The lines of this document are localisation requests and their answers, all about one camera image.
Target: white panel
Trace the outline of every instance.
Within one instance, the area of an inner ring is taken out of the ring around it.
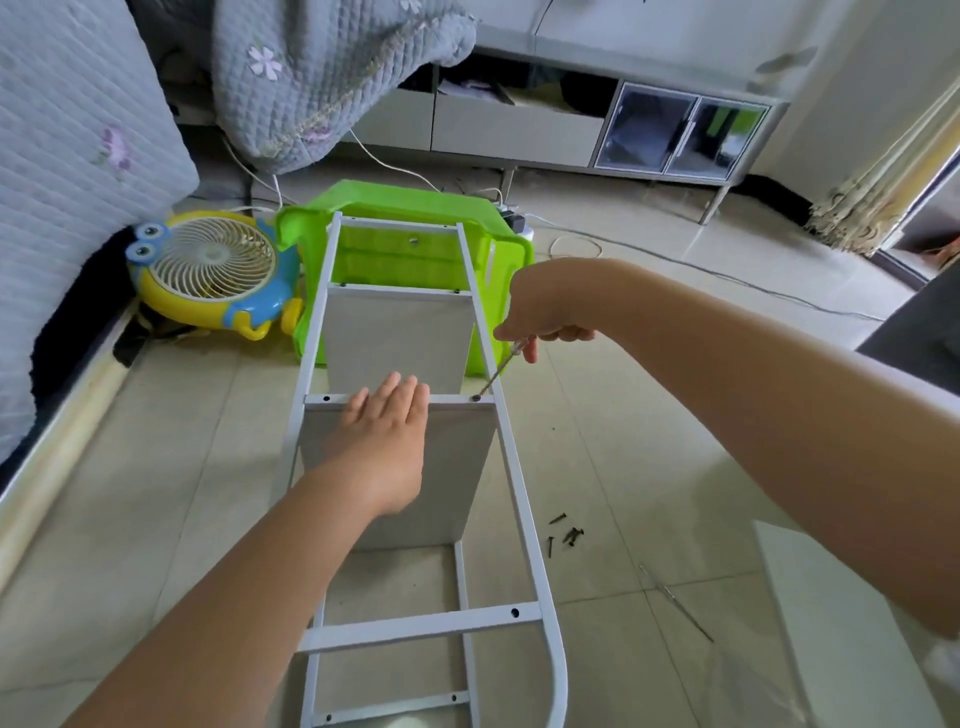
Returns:
[[[883,595],[804,533],[754,526],[816,724],[943,728]]]
[[[340,407],[304,413],[300,453],[305,468],[323,462],[324,442],[339,418]],[[496,411],[490,404],[431,406],[420,495],[402,513],[371,523],[355,548],[416,548],[459,541],[495,430]]]
[[[433,94],[395,88],[367,111],[353,132],[364,144],[404,149],[430,149],[433,129]],[[355,144],[350,134],[343,141]]]
[[[390,372],[417,375],[436,394],[459,394],[473,334],[469,296],[332,287],[324,318],[332,392],[374,389]]]
[[[433,151],[586,167],[603,119],[437,95]]]

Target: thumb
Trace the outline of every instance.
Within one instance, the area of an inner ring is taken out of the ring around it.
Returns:
[[[523,331],[517,325],[516,316],[507,315],[506,320],[493,330],[493,338],[497,341],[516,341],[529,335],[529,331]]]

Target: glass cabinet door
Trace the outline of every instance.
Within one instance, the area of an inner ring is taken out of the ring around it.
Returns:
[[[624,84],[593,166],[662,172],[684,135],[697,96]]]
[[[766,112],[767,107],[701,99],[667,174],[725,180]]]

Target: screwdriver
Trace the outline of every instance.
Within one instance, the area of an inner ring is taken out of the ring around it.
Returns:
[[[515,341],[511,345],[510,352],[507,354],[507,358],[505,358],[503,360],[503,363],[496,368],[496,371],[493,373],[493,376],[491,376],[490,380],[486,384],[484,384],[483,389],[480,390],[480,394],[477,395],[477,397],[483,397],[485,394],[487,394],[487,390],[493,386],[493,383],[496,381],[496,378],[500,376],[503,370],[507,368],[507,365],[513,360],[513,358],[517,354],[521,353],[524,349],[526,349],[527,344],[529,343],[530,343],[530,339],[526,338],[526,339],[520,339],[519,341]]]

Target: fan grille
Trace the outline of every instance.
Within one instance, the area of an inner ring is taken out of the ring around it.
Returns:
[[[171,228],[172,239],[151,264],[156,281],[194,301],[229,301],[270,280],[276,250],[253,225],[227,217],[199,217]]]

